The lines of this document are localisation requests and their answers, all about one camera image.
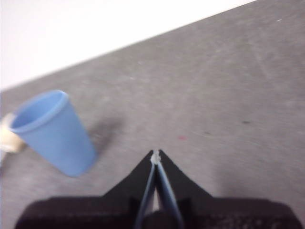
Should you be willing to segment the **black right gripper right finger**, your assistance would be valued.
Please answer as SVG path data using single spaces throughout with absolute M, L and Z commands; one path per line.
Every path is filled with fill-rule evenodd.
M 162 150 L 156 151 L 156 181 L 164 210 L 183 229 L 299 229 L 283 203 L 261 198 L 220 198 L 192 181 Z

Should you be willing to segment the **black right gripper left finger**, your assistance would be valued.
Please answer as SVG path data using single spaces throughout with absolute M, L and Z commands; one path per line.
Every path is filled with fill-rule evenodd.
M 17 229 L 131 229 L 151 173 L 150 151 L 131 173 L 102 196 L 51 197 L 29 204 Z

